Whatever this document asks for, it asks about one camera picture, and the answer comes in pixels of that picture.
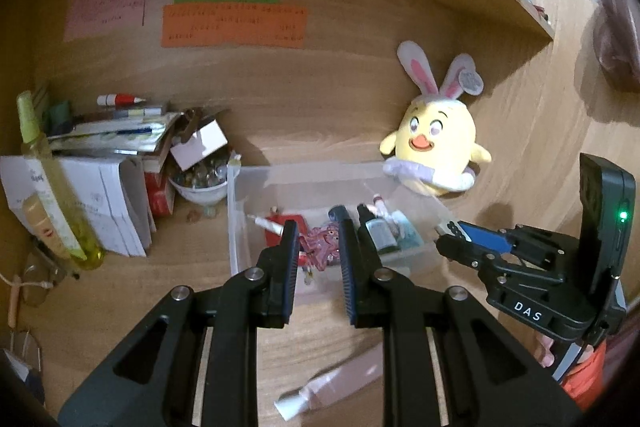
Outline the right hand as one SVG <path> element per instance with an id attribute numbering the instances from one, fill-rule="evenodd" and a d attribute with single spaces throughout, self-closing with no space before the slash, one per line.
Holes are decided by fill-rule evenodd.
<path id="1" fill-rule="evenodd" d="M 536 335 L 536 345 L 534 348 L 534 357 L 537 362 L 544 367 L 550 367 L 554 363 L 554 354 L 552 353 L 552 346 L 554 340 L 546 335 Z"/>

